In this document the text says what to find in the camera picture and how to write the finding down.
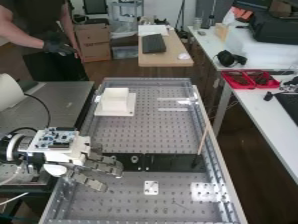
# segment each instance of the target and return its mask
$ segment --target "wooden stick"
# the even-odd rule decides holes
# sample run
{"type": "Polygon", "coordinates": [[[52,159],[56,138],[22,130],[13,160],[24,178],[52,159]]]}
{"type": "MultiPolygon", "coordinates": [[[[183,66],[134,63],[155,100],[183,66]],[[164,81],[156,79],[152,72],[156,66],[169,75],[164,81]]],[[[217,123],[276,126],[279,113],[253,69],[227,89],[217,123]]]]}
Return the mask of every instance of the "wooden stick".
{"type": "Polygon", "coordinates": [[[199,147],[199,154],[197,155],[201,155],[203,153],[203,146],[204,146],[204,143],[205,143],[205,139],[207,139],[207,136],[208,136],[208,126],[205,128],[205,131],[204,131],[204,135],[203,135],[203,140],[201,140],[201,143],[200,143],[200,147],[199,147]]]}

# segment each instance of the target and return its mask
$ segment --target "wall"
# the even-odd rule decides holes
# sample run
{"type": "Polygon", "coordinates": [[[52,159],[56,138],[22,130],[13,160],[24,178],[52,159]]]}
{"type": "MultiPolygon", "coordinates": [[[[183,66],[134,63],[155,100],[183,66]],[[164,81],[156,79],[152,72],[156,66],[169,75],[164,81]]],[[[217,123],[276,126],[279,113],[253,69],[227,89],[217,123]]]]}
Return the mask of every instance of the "wall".
{"type": "MultiPolygon", "coordinates": [[[[183,0],[144,0],[146,1],[146,16],[158,16],[159,19],[167,18],[171,22],[171,25],[176,25],[176,21],[179,18],[180,7],[183,4],[183,0]]],[[[72,4],[75,7],[75,14],[84,14],[84,3],[83,0],[72,0],[72,4]]],[[[196,0],[185,1],[185,29],[187,26],[193,24],[196,14],[196,0]]],[[[107,15],[92,15],[91,17],[107,17],[107,15]]]]}
{"type": "Polygon", "coordinates": [[[3,37],[0,37],[0,46],[3,46],[6,43],[9,43],[9,41],[3,37]]]}

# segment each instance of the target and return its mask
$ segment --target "paper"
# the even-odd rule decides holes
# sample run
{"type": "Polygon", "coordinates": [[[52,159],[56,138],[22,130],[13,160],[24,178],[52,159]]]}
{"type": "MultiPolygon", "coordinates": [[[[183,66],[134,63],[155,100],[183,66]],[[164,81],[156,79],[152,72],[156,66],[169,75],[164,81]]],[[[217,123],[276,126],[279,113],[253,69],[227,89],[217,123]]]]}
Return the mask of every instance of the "paper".
{"type": "Polygon", "coordinates": [[[143,25],[139,26],[139,36],[144,37],[154,34],[162,34],[169,36],[169,32],[165,25],[143,25]]]}
{"type": "Polygon", "coordinates": [[[0,112],[24,99],[23,90],[9,74],[0,75],[0,112]]]}

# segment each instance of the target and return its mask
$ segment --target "metal breadboard table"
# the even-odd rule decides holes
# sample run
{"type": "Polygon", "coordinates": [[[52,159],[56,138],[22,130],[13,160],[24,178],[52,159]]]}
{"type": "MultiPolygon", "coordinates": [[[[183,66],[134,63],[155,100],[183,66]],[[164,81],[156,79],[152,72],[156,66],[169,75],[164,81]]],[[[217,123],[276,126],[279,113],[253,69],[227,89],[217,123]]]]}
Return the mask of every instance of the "metal breadboard table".
{"type": "Polygon", "coordinates": [[[213,131],[199,160],[201,168],[191,168],[207,125],[201,97],[189,79],[106,79],[83,135],[92,136],[103,153],[135,155],[144,162],[136,170],[124,162],[131,170],[122,179],[103,175],[107,193],[60,179],[40,224],[248,223],[213,131]],[[107,87],[130,87],[138,93],[135,117],[94,116],[107,87]],[[165,171],[155,162],[160,156],[173,161],[191,156],[192,160],[184,169],[172,164],[173,169],[165,171]],[[147,181],[159,183],[158,195],[147,195],[147,181]]]}
{"type": "MultiPolygon", "coordinates": [[[[88,97],[92,96],[94,85],[94,82],[50,82],[34,93],[50,108],[51,126],[78,126],[88,97]]],[[[24,99],[14,108],[0,112],[0,137],[20,127],[44,129],[47,119],[43,105],[31,98],[24,99]]],[[[15,171],[15,165],[0,164],[0,182],[9,179],[15,171]]],[[[51,188],[51,180],[54,178],[47,172],[42,172],[39,178],[35,178],[34,173],[23,171],[10,185],[2,186],[0,192],[39,192],[51,188]]]]}

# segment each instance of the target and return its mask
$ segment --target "white box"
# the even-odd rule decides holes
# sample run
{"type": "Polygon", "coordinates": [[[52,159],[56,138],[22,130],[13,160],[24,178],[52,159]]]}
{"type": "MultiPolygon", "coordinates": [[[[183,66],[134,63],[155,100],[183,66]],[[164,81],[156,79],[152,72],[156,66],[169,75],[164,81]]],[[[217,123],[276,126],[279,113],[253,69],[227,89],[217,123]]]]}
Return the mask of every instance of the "white box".
{"type": "Polygon", "coordinates": [[[107,88],[102,97],[103,111],[128,111],[128,88],[107,88]]]}

